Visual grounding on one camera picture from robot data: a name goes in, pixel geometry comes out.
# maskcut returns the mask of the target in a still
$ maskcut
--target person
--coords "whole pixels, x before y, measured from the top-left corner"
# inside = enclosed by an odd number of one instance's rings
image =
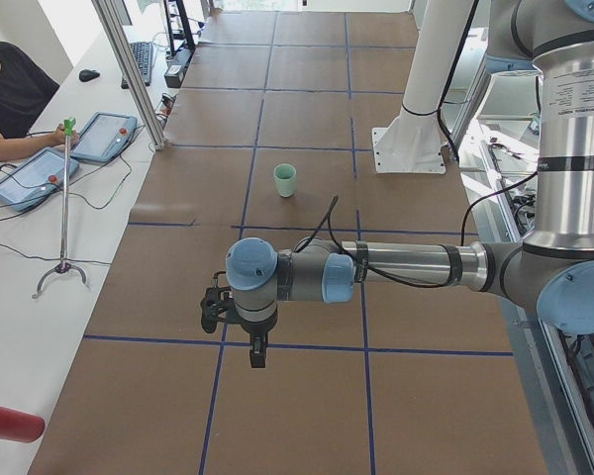
[[[28,136],[58,88],[21,49],[0,42],[0,161],[28,158],[45,146],[64,144],[63,126]]]

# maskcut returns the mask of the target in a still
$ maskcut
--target cup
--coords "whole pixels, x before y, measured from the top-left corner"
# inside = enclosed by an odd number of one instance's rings
[[[0,438],[33,442],[42,435],[44,429],[45,422],[40,416],[0,406]]]
[[[280,163],[273,170],[275,188],[283,198],[293,196],[297,187],[297,170],[290,163]]]

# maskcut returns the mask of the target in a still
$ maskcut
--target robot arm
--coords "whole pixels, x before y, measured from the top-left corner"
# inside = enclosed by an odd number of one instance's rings
[[[430,6],[441,1],[450,0]],[[277,301],[344,302],[356,282],[393,278],[414,287],[491,292],[564,332],[594,333],[594,2],[494,0],[490,25],[489,55],[532,59],[544,79],[537,217],[523,242],[313,240],[301,251],[275,251],[261,239],[244,239],[227,255],[231,287],[216,279],[207,289],[206,331],[216,322],[241,325],[250,334],[251,366],[263,367]],[[441,33],[424,28],[419,43]]]

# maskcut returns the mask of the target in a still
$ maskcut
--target red can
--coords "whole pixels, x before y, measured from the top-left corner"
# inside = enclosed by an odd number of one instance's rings
[[[45,422],[40,416],[0,406],[0,438],[33,442],[44,433],[44,429]]]

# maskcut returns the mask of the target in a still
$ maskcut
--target person's hand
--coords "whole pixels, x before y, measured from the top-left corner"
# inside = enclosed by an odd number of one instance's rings
[[[50,134],[50,140],[52,141],[51,146],[55,145],[64,145],[66,142],[66,134],[64,133],[63,124],[59,124],[55,132]],[[72,136],[70,136],[70,143],[75,145],[79,142],[79,133],[77,131],[72,131]]]

